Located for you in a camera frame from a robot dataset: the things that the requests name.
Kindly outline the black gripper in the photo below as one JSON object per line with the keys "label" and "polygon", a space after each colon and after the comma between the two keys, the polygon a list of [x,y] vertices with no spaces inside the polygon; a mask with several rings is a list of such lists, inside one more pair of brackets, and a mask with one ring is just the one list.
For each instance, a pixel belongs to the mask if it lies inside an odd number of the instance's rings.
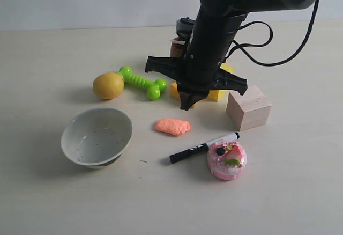
{"label": "black gripper", "polygon": [[181,57],[149,56],[145,71],[159,72],[177,81],[187,92],[179,92],[180,109],[188,111],[197,102],[208,97],[211,90],[235,90],[244,94],[247,80],[220,67],[229,46],[246,16],[236,14],[223,18],[199,15],[192,33],[184,38]]}

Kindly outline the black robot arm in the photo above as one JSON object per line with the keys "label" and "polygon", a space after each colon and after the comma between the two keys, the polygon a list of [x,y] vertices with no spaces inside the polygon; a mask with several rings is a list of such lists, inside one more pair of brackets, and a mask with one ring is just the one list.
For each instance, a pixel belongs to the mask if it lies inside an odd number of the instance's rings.
{"label": "black robot arm", "polygon": [[177,83],[181,109],[189,110],[212,90],[244,94],[247,81],[221,65],[247,15],[251,12],[317,7],[319,0],[200,0],[195,20],[181,18],[176,34],[185,42],[180,57],[147,58],[146,72],[159,72]]}

